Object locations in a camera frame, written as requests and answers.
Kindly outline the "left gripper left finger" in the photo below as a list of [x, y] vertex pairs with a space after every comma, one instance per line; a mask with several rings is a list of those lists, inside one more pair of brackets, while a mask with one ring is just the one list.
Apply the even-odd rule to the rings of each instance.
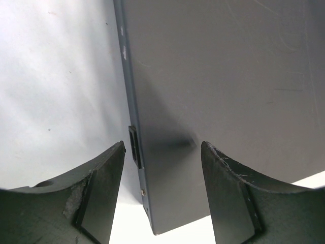
[[34, 187], [1, 190], [1, 243], [108, 243], [125, 153], [117, 142]]

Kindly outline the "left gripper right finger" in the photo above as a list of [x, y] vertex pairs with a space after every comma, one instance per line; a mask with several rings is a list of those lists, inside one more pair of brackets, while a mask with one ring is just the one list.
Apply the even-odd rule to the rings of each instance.
[[273, 179], [206, 141], [201, 162], [216, 243], [324, 243], [324, 188]]

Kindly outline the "black network switch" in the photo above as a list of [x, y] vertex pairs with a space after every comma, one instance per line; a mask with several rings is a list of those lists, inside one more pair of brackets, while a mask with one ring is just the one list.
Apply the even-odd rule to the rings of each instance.
[[324, 171], [324, 1], [115, 1], [155, 235], [209, 215], [201, 143], [292, 183]]

